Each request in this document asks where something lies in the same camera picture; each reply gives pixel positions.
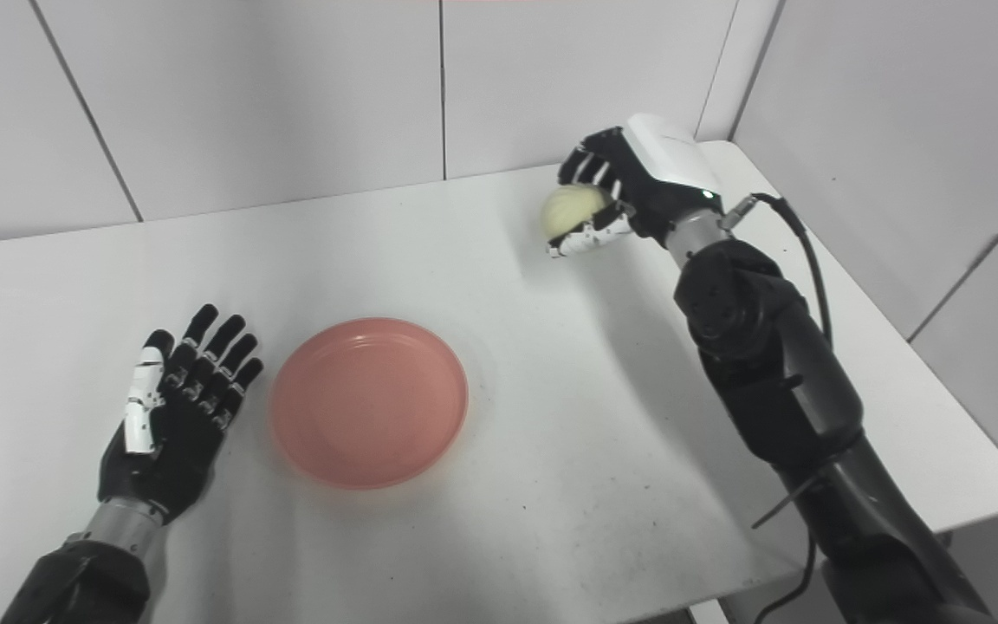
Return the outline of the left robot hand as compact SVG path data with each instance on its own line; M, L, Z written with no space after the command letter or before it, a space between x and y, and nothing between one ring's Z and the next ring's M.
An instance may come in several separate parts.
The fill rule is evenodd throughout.
M143 504L169 524L205 493L227 431L264 370L245 317L218 317L207 303L181 337L162 328L147 337L100 459L99 502Z

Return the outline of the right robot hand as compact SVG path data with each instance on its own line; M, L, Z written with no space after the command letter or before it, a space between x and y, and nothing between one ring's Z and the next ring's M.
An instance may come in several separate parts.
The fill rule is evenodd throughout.
M655 114L591 133L557 171L541 211L551 257L570 257L635 234L666 245L694 218L724 214L720 182L693 135Z

